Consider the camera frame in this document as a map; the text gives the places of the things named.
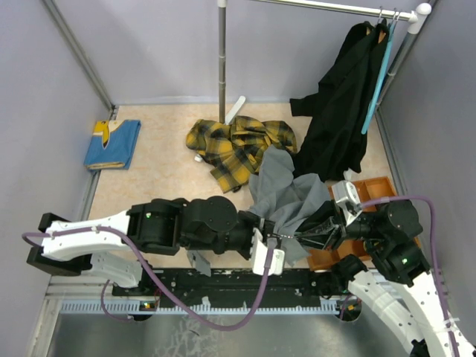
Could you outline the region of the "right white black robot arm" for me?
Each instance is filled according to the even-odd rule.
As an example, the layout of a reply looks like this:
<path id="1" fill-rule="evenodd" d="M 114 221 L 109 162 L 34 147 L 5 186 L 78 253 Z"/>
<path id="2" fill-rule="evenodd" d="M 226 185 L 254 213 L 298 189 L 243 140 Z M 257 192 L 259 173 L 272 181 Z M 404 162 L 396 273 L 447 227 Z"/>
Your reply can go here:
<path id="1" fill-rule="evenodd" d="M 398 293 L 394 297 L 360 259 L 351 254 L 332 265 L 333 288 L 368 306 L 410 356 L 474 356 L 475 345 L 458 328 L 444 300 L 436 266 L 415 239 L 423 231 L 413 197 L 363 203 L 325 202 L 297 229 L 297 241 L 334 250 L 359 240 L 376 270 Z"/>

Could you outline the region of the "yellow black plaid shirt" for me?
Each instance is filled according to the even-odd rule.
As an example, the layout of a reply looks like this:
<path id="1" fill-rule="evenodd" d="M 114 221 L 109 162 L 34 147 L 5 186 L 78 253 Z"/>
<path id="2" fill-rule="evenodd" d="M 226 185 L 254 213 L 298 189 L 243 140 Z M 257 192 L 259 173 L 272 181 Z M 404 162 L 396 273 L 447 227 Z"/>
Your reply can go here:
<path id="1" fill-rule="evenodd" d="M 290 154 L 298 150 L 292 128 L 282 120 L 261 122 L 249 116 L 236 116 L 229 124 L 200 119 L 186 135 L 185 144 L 207 164 L 223 193 L 236 191 L 260 171 L 269 147 Z"/>

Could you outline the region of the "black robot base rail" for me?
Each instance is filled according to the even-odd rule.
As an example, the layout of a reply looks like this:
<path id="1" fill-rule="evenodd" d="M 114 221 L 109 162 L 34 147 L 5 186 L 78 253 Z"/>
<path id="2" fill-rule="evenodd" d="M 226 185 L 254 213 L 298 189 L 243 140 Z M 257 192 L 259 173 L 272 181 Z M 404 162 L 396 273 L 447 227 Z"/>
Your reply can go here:
<path id="1" fill-rule="evenodd" d="M 368 267 L 363 264 L 346 267 L 337 263 L 329 271 L 316 272 L 305 268 L 290 268 L 281 275 L 268 278 L 261 308 L 319 307 L 321 299 L 342 295 L 347 284 L 360 271 Z M 211 276 L 205 276 L 191 268 L 166 268 L 155 271 L 156 277 L 185 305 L 202 304 L 207 298 L 213 308 L 249 307 L 257 296 L 261 276 L 250 269 L 225 270 L 214 268 Z M 152 298 L 161 308 L 173 308 L 176 304 L 158 288 L 144 272 L 137 287 L 112 288 L 114 297 Z"/>

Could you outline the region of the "grey button-up shirt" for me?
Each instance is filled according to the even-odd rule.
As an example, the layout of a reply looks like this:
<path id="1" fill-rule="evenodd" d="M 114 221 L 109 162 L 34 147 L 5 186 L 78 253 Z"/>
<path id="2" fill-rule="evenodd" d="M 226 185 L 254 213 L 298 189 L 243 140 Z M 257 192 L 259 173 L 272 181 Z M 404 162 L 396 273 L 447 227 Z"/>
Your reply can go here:
<path id="1" fill-rule="evenodd" d="M 274 223 L 272 235 L 281 238 L 280 247 L 285 251 L 285 263 L 294 264 L 308 256 L 295 239 L 299 226 L 325 201 L 331 199 L 328 187 L 314 173 L 295 178 L 290 154 L 276 147 L 269 147 L 263 155 L 260 171 L 250 176 L 249 189 L 254 204 L 246 211 Z M 226 226 L 213 241 L 218 245 L 217 254 L 226 250 L 238 251 L 238 214 L 232 225 Z"/>

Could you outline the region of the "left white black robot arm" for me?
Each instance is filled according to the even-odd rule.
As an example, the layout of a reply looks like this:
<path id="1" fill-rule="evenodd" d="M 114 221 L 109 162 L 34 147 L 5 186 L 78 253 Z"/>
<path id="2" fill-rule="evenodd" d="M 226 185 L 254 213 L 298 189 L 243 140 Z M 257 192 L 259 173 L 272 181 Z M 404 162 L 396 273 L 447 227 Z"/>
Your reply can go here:
<path id="1" fill-rule="evenodd" d="M 260 274 L 273 229 L 273 222 L 237 210 L 224 196 L 190 202 L 153 199 L 113 216 L 80 222 L 45 213 L 33 233 L 42 241 L 32 244 L 26 262 L 52 276 L 102 277 L 146 295 L 154 288 L 154 276 L 140 263 L 114 254 L 129 249 L 126 238 L 146 254 L 174 256 L 181 248 L 215 254 L 235 251 Z"/>

